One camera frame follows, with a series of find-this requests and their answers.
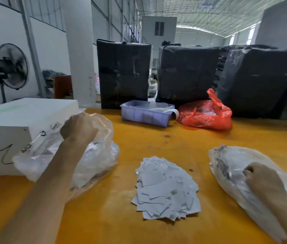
pile of paper tags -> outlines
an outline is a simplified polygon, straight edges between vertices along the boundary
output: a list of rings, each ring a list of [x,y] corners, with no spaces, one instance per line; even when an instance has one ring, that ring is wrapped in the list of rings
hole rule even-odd
[[[198,185],[184,169],[165,158],[144,158],[136,169],[137,194],[131,203],[144,219],[185,218],[201,211],[196,192]]]

wooden table surface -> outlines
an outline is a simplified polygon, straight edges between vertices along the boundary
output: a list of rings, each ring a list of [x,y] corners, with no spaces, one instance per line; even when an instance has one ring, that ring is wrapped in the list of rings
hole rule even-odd
[[[56,243],[274,243],[218,185],[208,150],[221,144],[257,149],[287,172],[287,121],[235,119],[230,132],[167,128],[122,121],[119,110],[99,112],[113,121],[120,146],[115,170],[65,206]],[[175,223],[143,220],[130,203],[135,169],[144,157],[165,157],[197,182],[202,212]],[[32,187],[22,176],[0,176],[0,230]]]

hand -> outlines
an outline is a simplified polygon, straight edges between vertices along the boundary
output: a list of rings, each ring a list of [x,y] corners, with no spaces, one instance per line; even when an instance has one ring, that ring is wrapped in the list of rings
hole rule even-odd
[[[60,130],[64,139],[71,138],[86,145],[95,139],[97,132],[98,129],[93,127],[92,117],[87,113],[73,115]]]
[[[243,170],[246,183],[265,204],[287,198],[287,192],[278,173],[260,163],[251,163]]]

fan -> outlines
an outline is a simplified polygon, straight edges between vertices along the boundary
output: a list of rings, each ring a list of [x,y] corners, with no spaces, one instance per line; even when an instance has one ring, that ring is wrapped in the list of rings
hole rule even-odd
[[[23,51],[13,44],[0,45],[0,89],[6,102],[4,84],[19,90],[28,82],[28,62]]]

red plastic bag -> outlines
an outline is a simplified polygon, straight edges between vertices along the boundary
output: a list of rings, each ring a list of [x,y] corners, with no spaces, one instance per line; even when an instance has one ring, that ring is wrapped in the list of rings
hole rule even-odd
[[[228,130],[233,127],[232,111],[217,98],[215,91],[207,91],[211,100],[186,103],[179,107],[180,116],[177,121],[184,125],[205,127],[216,130]]]

